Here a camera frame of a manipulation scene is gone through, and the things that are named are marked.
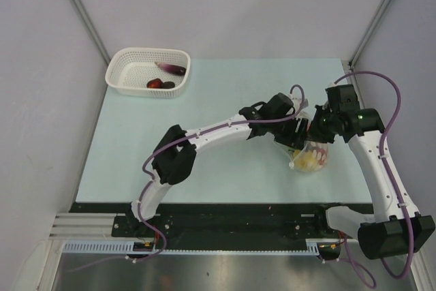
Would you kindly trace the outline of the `clear polka dot zip bag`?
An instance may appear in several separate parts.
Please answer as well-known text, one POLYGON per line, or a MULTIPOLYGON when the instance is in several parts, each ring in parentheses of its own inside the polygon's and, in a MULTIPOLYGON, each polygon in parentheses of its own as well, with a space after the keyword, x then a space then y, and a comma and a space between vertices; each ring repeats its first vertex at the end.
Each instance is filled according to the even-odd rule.
POLYGON ((285 124, 285 129, 273 142, 289 157, 289 167, 300 172, 316 172, 321 170, 329 160, 329 149, 326 143, 307 140, 311 118, 300 112, 294 121, 285 124))

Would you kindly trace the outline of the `purple fake eggplant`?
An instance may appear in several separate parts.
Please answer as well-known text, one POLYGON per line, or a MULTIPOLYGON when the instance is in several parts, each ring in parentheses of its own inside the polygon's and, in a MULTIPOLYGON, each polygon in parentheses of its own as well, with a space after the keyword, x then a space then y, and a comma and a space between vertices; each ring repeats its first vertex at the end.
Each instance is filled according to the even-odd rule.
POLYGON ((179 66, 179 65, 174 65, 174 64, 169 64, 159 61, 156 61, 155 65, 162 71, 176 76, 184 76, 187 72, 186 67, 179 66))

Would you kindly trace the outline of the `dark brown fake fruit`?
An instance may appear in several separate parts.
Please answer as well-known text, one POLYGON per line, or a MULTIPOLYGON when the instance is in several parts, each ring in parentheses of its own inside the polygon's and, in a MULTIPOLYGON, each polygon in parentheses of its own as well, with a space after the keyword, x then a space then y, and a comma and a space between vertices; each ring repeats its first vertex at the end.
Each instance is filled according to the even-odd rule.
POLYGON ((163 82, 161 84, 162 89, 173 89, 175 88, 175 83, 172 81, 163 82))

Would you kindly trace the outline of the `dark red fake plum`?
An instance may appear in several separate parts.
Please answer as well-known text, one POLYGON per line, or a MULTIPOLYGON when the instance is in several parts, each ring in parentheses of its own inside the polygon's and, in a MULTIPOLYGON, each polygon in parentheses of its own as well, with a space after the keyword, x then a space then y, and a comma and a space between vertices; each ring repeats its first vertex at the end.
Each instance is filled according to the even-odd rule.
POLYGON ((163 81, 159 78, 152 79, 147 82, 147 89, 160 89, 162 88, 163 81))

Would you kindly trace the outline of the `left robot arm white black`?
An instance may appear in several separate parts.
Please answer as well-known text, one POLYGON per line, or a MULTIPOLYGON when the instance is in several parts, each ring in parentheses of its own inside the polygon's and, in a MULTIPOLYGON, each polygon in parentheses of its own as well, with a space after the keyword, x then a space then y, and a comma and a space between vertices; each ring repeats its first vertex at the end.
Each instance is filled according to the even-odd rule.
POLYGON ((226 142, 249 140, 272 134, 286 146, 303 146, 306 123, 300 124, 298 115, 308 106, 305 96, 293 97, 278 93, 268 102, 246 106, 225 121, 186 130, 180 125, 170 127, 155 150, 142 166, 151 180, 131 203, 132 215, 127 229, 136 236, 145 235, 151 227, 150 219, 170 188, 186 180, 196 157, 205 150, 226 142))

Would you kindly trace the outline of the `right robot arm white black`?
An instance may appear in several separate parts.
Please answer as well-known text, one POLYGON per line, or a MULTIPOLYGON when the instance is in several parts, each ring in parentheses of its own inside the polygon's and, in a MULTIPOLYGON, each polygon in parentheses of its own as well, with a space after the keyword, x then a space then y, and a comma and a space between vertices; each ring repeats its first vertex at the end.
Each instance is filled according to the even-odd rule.
POLYGON ((379 113, 362 109, 353 85, 326 89, 327 102, 317 105, 307 132, 311 142, 333 143, 341 136, 354 154, 371 195, 373 214, 364 215, 344 204, 324 209, 314 220, 315 231, 330 237, 337 230, 356 239, 370 260, 415 254, 435 231, 430 215, 422 215, 407 195, 388 153, 379 113))

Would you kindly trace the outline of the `yellow fake lemon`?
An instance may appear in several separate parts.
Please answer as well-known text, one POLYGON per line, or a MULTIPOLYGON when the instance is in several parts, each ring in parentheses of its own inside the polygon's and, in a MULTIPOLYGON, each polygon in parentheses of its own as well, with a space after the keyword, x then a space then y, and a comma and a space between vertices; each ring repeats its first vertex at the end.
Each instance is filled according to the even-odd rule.
POLYGON ((295 151, 292 159, 292 168, 301 172, 313 172, 318 169, 318 160, 312 152, 295 151))

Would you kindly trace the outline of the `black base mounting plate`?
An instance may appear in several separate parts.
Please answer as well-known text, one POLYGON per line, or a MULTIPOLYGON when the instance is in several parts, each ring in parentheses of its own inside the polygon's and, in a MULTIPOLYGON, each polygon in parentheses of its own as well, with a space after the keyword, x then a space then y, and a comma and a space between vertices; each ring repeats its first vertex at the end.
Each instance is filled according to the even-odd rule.
POLYGON ((130 204, 73 203, 70 213, 113 214, 110 234, 142 239, 172 251, 289 251, 306 241, 354 237, 353 227, 331 227, 332 203, 163 203, 142 223, 130 204))

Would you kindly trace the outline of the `white perforated plastic basket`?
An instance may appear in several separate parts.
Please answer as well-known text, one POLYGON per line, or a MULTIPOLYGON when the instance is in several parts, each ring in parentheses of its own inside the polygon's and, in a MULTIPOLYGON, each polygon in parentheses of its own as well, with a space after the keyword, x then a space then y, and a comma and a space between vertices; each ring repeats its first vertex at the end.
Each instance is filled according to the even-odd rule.
POLYGON ((106 70, 105 81, 120 94, 137 97, 175 98, 184 90, 189 78, 191 57, 183 50, 130 47, 119 50, 106 70), (162 70, 157 63, 177 65, 186 69, 177 76, 162 70), (148 88, 154 79, 173 82, 169 89, 148 88))

